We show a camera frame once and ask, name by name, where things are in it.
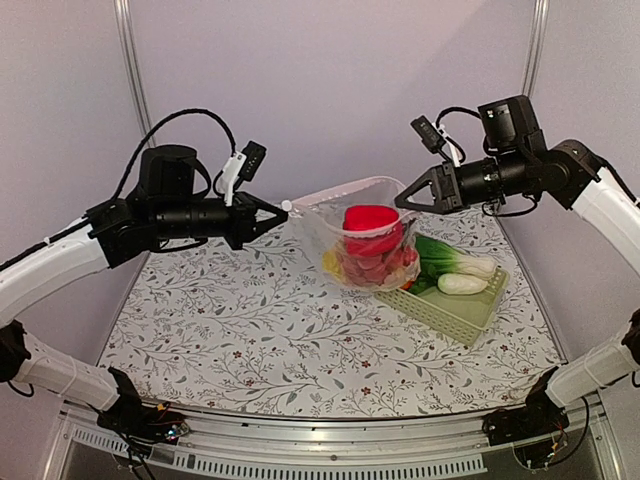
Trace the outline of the yellow napa cabbage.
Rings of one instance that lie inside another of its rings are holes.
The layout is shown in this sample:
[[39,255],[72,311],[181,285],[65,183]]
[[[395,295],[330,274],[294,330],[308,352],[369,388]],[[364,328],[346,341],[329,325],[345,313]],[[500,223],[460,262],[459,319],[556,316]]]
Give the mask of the yellow napa cabbage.
[[342,285],[349,285],[350,280],[344,269],[344,254],[335,248],[326,251],[322,257],[322,268],[336,282]]

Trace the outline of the clear zip top bag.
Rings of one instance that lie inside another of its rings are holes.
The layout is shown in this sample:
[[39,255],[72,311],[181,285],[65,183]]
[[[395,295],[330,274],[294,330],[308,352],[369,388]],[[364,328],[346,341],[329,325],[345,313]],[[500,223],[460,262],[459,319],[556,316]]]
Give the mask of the clear zip top bag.
[[395,206],[399,180],[373,176],[331,187],[281,207],[318,270],[340,286],[391,291],[419,274],[416,215]]

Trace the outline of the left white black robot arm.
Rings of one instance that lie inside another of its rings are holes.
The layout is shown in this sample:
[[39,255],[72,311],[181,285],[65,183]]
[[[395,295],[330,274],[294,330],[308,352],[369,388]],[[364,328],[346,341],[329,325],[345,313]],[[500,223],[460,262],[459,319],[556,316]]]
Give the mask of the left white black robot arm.
[[142,154],[139,179],[126,198],[90,210],[66,230],[1,267],[1,380],[39,386],[97,412],[97,423],[126,440],[174,444],[186,435],[185,417],[167,403],[144,405],[127,374],[74,359],[26,332],[17,317],[61,288],[144,252],[168,253],[222,238],[241,249],[285,223],[286,211],[240,191],[266,157],[249,142],[211,177],[195,149],[162,145]]

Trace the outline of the red bell pepper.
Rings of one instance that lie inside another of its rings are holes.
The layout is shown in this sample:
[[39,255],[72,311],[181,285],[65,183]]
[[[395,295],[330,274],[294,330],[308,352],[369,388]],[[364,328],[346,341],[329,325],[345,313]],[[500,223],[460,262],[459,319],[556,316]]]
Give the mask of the red bell pepper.
[[375,257],[396,249],[403,240],[400,214],[383,205],[355,205],[344,213],[346,252],[354,257]]

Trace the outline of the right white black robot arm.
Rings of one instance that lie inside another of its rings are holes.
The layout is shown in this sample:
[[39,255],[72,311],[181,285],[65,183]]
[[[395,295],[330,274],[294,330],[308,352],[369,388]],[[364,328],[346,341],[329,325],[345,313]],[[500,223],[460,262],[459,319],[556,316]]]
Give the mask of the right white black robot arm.
[[[548,148],[530,99],[518,95],[479,107],[486,158],[450,159],[422,174],[394,200],[397,207],[447,215],[513,195],[549,194],[591,224],[633,270],[639,268],[639,201],[611,164],[576,140]],[[588,353],[545,372],[524,406],[483,419],[491,445],[566,428],[565,409],[639,369],[639,317]]]

